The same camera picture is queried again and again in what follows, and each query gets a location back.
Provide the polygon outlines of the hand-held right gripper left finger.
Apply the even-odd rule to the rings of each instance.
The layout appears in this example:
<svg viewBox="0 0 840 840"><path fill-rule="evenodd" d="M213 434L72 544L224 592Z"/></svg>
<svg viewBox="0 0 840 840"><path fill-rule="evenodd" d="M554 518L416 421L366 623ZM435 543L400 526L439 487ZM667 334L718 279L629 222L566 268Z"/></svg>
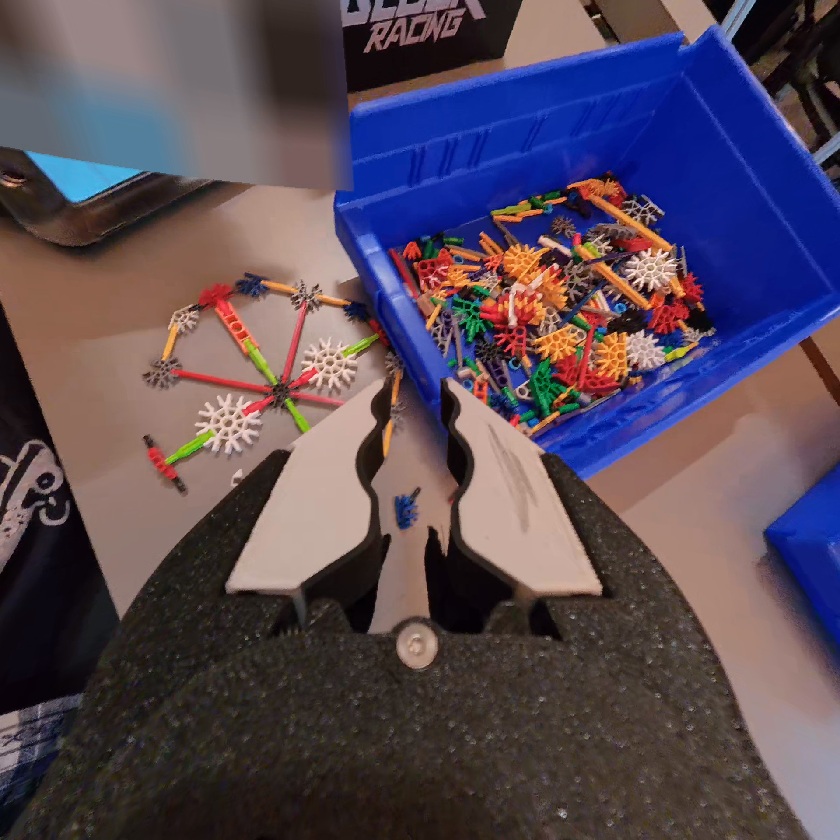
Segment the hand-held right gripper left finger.
<svg viewBox="0 0 840 840"><path fill-rule="evenodd" d="M319 599L372 614L389 538L372 480L382 467L389 381L373 381L293 445L225 591Z"/></svg>

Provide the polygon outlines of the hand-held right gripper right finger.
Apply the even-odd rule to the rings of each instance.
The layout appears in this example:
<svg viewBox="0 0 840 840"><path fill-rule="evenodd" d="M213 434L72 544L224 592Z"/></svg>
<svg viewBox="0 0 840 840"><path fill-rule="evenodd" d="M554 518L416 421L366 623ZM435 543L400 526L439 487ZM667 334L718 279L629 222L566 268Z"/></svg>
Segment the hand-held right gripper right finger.
<svg viewBox="0 0 840 840"><path fill-rule="evenodd" d="M458 484L448 556L476 604L603 595L544 451L452 380L441 382L447 465Z"/></svg>

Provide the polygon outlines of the spoked construction toy wheel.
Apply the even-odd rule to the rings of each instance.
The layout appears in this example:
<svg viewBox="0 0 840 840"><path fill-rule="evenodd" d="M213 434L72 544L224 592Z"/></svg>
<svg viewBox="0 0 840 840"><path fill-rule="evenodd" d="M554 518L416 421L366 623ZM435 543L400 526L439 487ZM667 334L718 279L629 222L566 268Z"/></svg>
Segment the spoked construction toy wheel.
<svg viewBox="0 0 840 840"><path fill-rule="evenodd" d="M270 293L286 296L297 314L282 371L278 373L272 370L234 303L236 297L258 300ZM371 333L356 343L321 340L306 350L299 361L307 317L323 307L340 309L348 320L366 324ZM193 332L205 312L211 312L221 322L240 353L258 372L259 382L189 371L175 357L177 340ZM299 403L340 407L343 402L328 392L338 392L354 382L361 354L376 343L386 348L390 345L372 310L361 301L328 296L319 285L307 287L298 282L291 286L246 272L234 285L217 283L204 289L198 301L176 309L171 315L163 351L143 373L143 381L156 390L172 388L178 382L195 382L225 387L228 392L205 404L194 436L171 454L166 454L152 436L145 435L143 444L148 460L162 478L186 494L186 486L175 466L204 449L214 455L241 453L244 446L252 445L259 437L265 412L284 411L293 418L298 432L307 433L311 425Z"/></svg>

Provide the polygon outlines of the pile of colourful toy pieces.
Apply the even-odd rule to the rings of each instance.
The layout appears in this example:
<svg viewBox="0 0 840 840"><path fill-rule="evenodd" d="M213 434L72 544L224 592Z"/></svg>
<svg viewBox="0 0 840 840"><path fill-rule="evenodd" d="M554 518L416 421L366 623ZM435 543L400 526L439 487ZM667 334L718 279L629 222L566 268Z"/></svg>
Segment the pile of colourful toy pieces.
<svg viewBox="0 0 840 840"><path fill-rule="evenodd" d="M665 211L610 170L388 252L446 373L527 436L641 387L716 330Z"/></svg>

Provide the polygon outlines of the blue plastic storage bin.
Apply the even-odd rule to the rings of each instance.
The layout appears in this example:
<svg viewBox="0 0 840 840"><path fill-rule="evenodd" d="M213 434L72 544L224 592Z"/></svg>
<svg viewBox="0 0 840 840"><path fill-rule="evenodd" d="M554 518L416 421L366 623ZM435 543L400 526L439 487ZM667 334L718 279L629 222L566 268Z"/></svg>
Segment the blue plastic storage bin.
<svg viewBox="0 0 840 840"><path fill-rule="evenodd" d="M765 531L831 634L839 623L839 466Z"/></svg>
<svg viewBox="0 0 840 840"><path fill-rule="evenodd" d="M451 374L390 249L610 171L665 210L717 329L711 344L568 415L538 444L590 478L838 317L835 188L716 27L365 103L336 234L423 404Z"/></svg>

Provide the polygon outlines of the person in dark printed shirt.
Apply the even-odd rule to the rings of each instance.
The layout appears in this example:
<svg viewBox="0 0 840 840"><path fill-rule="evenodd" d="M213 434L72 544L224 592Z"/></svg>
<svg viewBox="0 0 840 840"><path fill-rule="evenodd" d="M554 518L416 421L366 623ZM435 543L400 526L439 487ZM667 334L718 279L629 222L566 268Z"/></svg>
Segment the person in dark printed shirt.
<svg viewBox="0 0 840 840"><path fill-rule="evenodd" d="M82 692L119 624L1 311L1 712Z"/></svg>

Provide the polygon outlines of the black printed box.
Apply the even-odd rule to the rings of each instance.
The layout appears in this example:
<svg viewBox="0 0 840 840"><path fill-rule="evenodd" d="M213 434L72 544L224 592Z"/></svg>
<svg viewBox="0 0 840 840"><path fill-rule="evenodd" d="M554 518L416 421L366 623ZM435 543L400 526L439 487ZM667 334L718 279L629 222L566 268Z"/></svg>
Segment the black printed box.
<svg viewBox="0 0 840 840"><path fill-rule="evenodd" d="M504 56L521 1L341 1L349 92Z"/></svg>

